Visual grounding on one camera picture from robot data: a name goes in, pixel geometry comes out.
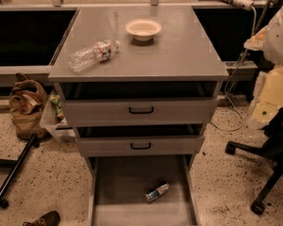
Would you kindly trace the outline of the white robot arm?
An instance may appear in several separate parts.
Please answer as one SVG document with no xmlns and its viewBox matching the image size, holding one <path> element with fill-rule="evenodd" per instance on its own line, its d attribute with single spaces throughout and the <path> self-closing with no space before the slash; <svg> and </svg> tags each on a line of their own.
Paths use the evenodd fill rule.
<svg viewBox="0 0 283 226">
<path fill-rule="evenodd" d="M 246 41 L 244 47 L 262 51 L 275 66 L 256 79 L 247 125 L 262 129 L 283 107 L 283 6 L 259 32 Z"/>
</svg>

